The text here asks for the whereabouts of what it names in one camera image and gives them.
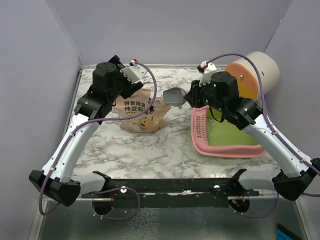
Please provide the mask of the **grey metal litter scoop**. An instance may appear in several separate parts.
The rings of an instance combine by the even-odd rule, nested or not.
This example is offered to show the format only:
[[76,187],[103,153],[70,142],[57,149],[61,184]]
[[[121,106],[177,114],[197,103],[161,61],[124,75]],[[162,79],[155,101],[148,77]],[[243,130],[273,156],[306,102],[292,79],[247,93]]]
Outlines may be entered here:
[[170,105],[173,107],[180,107],[186,103],[184,96],[187,92],[180,88],[174,87],[163,92],[163,102],[166,105]]

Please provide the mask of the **cat litter bag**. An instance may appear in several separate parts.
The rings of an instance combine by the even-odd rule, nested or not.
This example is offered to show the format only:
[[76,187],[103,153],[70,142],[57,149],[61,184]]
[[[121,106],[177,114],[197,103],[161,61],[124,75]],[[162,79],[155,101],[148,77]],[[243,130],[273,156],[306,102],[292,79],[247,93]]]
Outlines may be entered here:
[[144,88],[126,99],[119,96],[115,100],[114,109],[121,118],[139,115],[123,120],[120,129],[130,133],[155,133],[165,127],[168,122],[164,120],[164,116],[171,106],[165,104],[162,98],[156,98],[152,106],[145,111],[151,101],[151,90]]

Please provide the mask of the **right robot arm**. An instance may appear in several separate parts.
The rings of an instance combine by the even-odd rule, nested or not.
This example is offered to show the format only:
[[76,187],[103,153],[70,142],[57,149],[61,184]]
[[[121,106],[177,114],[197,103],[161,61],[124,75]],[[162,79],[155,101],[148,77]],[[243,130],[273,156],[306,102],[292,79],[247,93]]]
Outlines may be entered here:
[[208,106],[219,111],[224,120],[254,138],[278,163],[277,171],[241,170],[229,184],[234,195],[251,189],[270,190],[295,201],[320,173],[319,158],[299,150],[272,125],[254,100],[241,97],[237,79],[230,73],[213,73],[204,85],[199,80],[192,81],[183,98],[193,108]]

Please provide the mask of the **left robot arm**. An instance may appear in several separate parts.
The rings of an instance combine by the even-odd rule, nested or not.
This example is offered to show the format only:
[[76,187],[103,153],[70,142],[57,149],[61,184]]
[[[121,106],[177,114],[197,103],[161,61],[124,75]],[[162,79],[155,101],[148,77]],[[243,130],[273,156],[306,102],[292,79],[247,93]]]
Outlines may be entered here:
[[116,98],[126,99],[141,89],[140,80],[146,73],[136,60],[125,67],[116,55],[96,65],[92,83],[78,99],[58,148],[41,170],[32,170],[28,177],[41,196],[68,207],[82,194],[94,192],[103,198],[110,193],[111,186],[100,173],[77,180],[72,178],[73,170],[88,140],[115,106]]

